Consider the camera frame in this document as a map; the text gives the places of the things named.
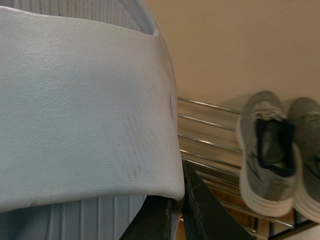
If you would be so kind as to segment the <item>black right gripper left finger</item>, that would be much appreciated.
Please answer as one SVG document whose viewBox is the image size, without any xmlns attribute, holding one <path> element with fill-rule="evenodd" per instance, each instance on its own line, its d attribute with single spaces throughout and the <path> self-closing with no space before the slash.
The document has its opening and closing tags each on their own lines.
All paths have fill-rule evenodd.
<svg viewBox="0 0 320 240">
<path fill-rule="evenodd" d="M 170 240 L 172 224 L 171 198 L 148 195 L 121 240 Z"/>
</svg>

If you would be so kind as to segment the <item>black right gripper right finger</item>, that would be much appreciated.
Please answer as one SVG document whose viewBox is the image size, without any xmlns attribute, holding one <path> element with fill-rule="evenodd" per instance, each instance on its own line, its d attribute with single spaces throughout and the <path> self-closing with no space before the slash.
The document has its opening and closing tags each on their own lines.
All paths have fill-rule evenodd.
<svg viewBox="0 0 320 240">
<path fill-rule="evenodd" d="M 253 237 L 222 206 L 193 167 L 182 161 L 185 199 L 183 222 L 188 240 L 252 240 Z"/>
</svg>

